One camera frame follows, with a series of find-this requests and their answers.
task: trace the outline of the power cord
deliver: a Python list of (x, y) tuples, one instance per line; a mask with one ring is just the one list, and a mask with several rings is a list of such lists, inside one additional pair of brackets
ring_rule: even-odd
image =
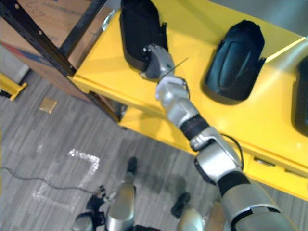
[(57, 190), (80, 190), (84, 193), (93, 194), (93, 192), (88, 191), (88, 190), (83, 189), (83, 188), (80, 188), (80, 187), (58, 187), (58, 186), (55, 186), (54, 184), (50, 183), (49, 181), (47, 181), (47, 180), (45, 180), (44, 178), (41, 178), (41, 177), (22, 177), (22, 176), (18, 175), (16, 172), (14, 172), (12, 169), (10, 169), (9, 167), (0, 167), (0, 169), (7, 170), (12, 176), (14, 176), (15, 178), (20, 179), (20, 180), (40, 180), (40, 181), (48, 184), (53, 189), (57, 189)]
[(228, 138), (229, 138), (230, 140), (232, 140), (232, 141), (236, 144), (236, 146), (238, 147), (238, 149), (239, 149), (239, 151), (240, 151), (240, 155), (241, 155), (241, 163), (242, 163), (242, 170), (243, 170), (243, 169), (244, 169), (244, 156), (243, 156), (243, 150), (242, 150), (242, 147), (241, 147), (240, 143), (239, 143), (235, 138), (233, 138), (232, 136), (229, 136), (229, 135), (224, 134), (224, 133), (222, 133), (222, 135), (225, 136), (225, 137), (228, 137)]

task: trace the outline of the brown cardboard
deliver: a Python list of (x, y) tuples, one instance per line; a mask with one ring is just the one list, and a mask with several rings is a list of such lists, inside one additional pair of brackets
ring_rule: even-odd
[(223, 231), (226, 217), (221, 203), (215, 201), (205, 231)]
[[(18, 2), (57, 47), (61, 46), (90, 4), (90, 1), (87, 0), (19, 0)], [(89, 51), (89, 46), (93, 43), (93, 37), (97, 36), (101, 24), (110, 11), (110, 8), (104, 7), (98, 13), (75, 47), (68, 59), (75, 68), (80, 65), (80, 58), (84, 58), (84, 52)], [(64, 78), (58, 70), (52, 67), (3, 18), (0, 19), (0, 25), (0, 40), (4, 47), (58, 88), (70, 95), (88, 101), (87, 97), (78, 91), (67, 78)]]

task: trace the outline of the yellow barrier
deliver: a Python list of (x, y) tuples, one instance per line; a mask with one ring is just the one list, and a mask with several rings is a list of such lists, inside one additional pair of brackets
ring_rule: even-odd
[(27, 83), (23, 83), (20, 86), (0, 73), (0, 89), (11, 95), (10, 100), (14, 100), (26, 86)]

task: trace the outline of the gray carpet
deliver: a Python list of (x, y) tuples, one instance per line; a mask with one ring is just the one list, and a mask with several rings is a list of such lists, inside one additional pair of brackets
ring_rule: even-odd
[[(170, 208), (184, 190), (191, 193), (193, 207), (203, 215), (208, 212), (217, 192), (199, 176), (191, 155), (121, 129), (95, 106), (65, 95), (36, 74), (27, 82), (14, 102), (0, 98), (3, 166), (59, 186), (93, 191), (103, 184), (111, 193), (120, 185), (129, 157), (136, 156), (136, 223), (175, 230)], [(58, 102), (52, 114), (38, 110), (44, 97)], [(1, 231), (70, 230), (90, 197), (51, 189), (40, 181), (21, 181), (5, 170), (1, 177)], [(308, 230), (307, 202), (265, 189), (301, 231)]]

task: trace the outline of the black cover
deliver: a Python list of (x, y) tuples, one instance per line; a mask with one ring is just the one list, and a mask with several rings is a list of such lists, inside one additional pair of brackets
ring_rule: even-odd
[(166, 23), (159, 24), (158, 11), (150, 0), (122, 0), (121, 35), (126, 61), (134, 68), (145, 71), (149, 58), (143, 48), (151, 43), (168, 51)]
[(265, 58), (260, 27), (243, 20), (232, 26), (221, 41), (205, 78), (213, 92), (232, 100), (248, 98)]
[(308, 56), (299, 65), (295, 126), (303, 135), (308, 136)]

